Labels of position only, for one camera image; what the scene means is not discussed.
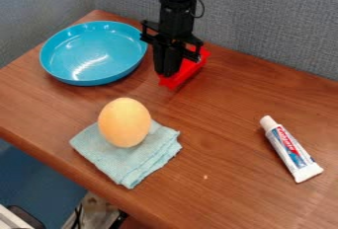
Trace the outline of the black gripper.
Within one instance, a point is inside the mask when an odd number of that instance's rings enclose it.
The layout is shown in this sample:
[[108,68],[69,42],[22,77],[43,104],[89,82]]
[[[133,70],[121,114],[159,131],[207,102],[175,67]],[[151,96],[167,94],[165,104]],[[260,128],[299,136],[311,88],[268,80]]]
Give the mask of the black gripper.
[[192,34],[197,0],[160,0],[160,18],[141,22],[141,40],[153,45],[155,70],[164,77],[180,69],[183,59],[200,59],[203,41]]

